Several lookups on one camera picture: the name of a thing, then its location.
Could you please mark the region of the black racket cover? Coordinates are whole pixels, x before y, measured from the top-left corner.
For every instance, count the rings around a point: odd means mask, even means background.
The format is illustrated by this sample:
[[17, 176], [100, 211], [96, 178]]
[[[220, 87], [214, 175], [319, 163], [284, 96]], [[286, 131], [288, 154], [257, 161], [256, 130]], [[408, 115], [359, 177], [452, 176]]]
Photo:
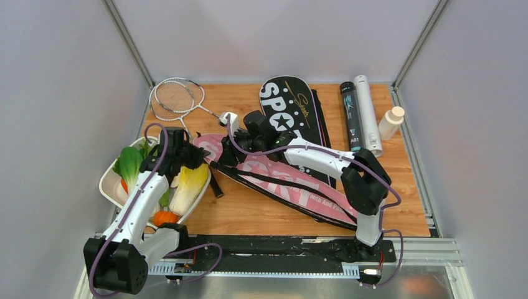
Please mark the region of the black racket cover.
[[263, 114], [278, 131], [293, 131], [319, 146], [330, 147], [317, 91], [301, 78], [283, 75], [268, 79], [259, 91]]

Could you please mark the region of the pink racket cover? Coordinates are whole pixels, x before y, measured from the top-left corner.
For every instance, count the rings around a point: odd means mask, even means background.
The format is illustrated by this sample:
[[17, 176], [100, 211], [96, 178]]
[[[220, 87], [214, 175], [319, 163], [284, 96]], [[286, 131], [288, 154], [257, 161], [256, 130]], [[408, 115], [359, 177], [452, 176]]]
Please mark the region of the pink racket cover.
[[209, 152], [205, 161], [219, 173], [319, 222], [357, 230], [357, 212], [343, 193], [310, 174], [271, 161], [266, 156], [247, 156], [236, 166], [222, 164], [222, 139], [221, 134], [209, 133], [193, 141], [196, 147]]

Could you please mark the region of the black shuttlecock tube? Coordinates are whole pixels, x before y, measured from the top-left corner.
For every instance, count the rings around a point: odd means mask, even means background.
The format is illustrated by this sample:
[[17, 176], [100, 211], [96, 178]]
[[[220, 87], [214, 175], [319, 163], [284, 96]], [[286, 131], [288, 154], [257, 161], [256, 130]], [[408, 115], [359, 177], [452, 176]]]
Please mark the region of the black shuttlecock tube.
[[358, 152], [365, 145], [362, 122], [355, 85], [350, 82], [343, 82], [339, 86], [341, 98], [344, 104], [346, 119], [347, 139], [350, 151]]

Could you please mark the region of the white shuttlecock tube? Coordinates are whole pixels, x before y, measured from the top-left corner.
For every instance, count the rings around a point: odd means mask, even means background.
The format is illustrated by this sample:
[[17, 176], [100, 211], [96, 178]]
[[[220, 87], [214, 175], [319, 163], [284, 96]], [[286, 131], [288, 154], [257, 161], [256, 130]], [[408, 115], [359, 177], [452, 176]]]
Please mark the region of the white shuttlecock tube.
[[356, 88], [364, 148], [369, 150], [376, 158], [379, 158], [384, 152], [368, 79], [365, 75], [358, 75], [352, 82]]

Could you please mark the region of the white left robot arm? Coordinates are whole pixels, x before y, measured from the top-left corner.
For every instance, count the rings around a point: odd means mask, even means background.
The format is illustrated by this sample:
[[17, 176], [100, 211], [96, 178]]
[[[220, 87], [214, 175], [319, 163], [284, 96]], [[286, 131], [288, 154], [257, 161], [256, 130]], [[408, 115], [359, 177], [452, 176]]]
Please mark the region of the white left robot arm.
[[161, 140], [141, 161], [135, 186], [117, 218], [100, 238], [89, 238], [83, 247], [88, 285], [93, 296], [110, 298], [118, 293], [137, 294], [149, 270], [166, 257], [183, 258], [191, 247], [187, 227], [165, 223], [152, 237], [142, 239], [144, 227], [160, 197], [180, 166], [197, 168], [204, 150], [194, 146], [180, 127], [161, 128]]

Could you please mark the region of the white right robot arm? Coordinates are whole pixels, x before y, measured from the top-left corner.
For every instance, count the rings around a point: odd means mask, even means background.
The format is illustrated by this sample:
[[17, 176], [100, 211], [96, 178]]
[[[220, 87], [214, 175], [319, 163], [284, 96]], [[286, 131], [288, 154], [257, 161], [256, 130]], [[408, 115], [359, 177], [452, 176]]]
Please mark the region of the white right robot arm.
[[368, 150], [338, 151], [312, 143], [293, 131], [277, 131], [259, 111], [225, 112], [222, 150], [211, 165], [243, 177], [297, 210], [356, 230], [355, 251], [362, 260], [380, 252], [382, 214], [391, 179]]

